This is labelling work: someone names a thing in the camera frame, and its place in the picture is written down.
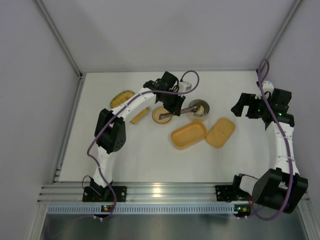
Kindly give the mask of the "white steamed bun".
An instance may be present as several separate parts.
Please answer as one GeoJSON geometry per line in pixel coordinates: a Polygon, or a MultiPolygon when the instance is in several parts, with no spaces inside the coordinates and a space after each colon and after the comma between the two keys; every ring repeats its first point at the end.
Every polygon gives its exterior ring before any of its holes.
{"type": "Polygon", "coordinates": [[[199,108],[193,113],[197,117],[201,117],[205,114],[205,109],[202,105],[199,106],[199,108]]]}

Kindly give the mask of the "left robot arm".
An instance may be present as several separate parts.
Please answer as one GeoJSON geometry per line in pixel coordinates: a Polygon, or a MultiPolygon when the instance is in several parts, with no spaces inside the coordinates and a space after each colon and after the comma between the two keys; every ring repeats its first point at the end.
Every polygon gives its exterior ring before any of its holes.
{"type": "Polygon", "coordinates": [[[127,140],[127,124],[151,105],[162,103],[173,116],[182,114],[185,95],[192,92],[191,83],[166,71],[157,80],[148,80],[142,88],[124,103],[110,110],[104,108],[98,115],[94,140],[86,154],[95,162],[95,171],[89,185],[83,189],[83,202],[123,202],[119,188],[113,188],[112,172],[116,153],[127,140]]]}

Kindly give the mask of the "metal tongs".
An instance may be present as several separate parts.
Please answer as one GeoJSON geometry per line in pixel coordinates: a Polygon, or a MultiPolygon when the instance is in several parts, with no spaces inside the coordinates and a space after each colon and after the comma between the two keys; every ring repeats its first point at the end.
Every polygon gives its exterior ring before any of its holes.
{"type": "Polygon", "coordinates": [[[186,114],[186,113],[190,113],[190,112],[196,113],[200,109],[201,109],[200,105],[192,105],[191,107],[181,109],[180,110],[180,114],[178,114],[178,115],[170,113],[170,112],[169,113],[162,113],[162,114],[159,115],[158,119],[159,120],[163,120],[163,119],[166,119],[166,118],[170,118],[170,117],[174,117],[174,116],[180,116],[182,114],[186,114]]]}

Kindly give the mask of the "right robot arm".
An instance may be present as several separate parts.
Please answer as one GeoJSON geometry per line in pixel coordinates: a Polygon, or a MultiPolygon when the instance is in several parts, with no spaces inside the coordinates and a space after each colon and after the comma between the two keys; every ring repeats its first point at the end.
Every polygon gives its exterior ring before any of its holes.
{"type": "Polygon", "coordinates": [[[231,108],[235,116],[262,119],[268,139],[269,169],[259,179],[240,173],[233,179],[234,189],[251,196],[255,204],[290,214],[308,189],[308,180],[300,176],[293,151],[294,116],[288,113],[292,98],[290,91],[266,90],[267,102],[261,96],[242,93],[231,108]]]}

